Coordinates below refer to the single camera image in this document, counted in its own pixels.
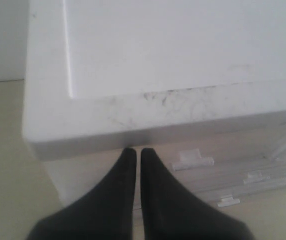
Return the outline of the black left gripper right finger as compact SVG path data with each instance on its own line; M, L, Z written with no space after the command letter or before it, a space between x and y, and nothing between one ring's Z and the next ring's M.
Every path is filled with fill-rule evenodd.
M152 148L141 152L141 207L147 240L253 240L249 228L183 187Z

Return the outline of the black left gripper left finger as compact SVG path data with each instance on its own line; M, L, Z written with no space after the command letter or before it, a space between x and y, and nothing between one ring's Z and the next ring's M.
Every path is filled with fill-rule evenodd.
M81 199L40 220L29 240L133 238L136 151L126 148L110 172Z

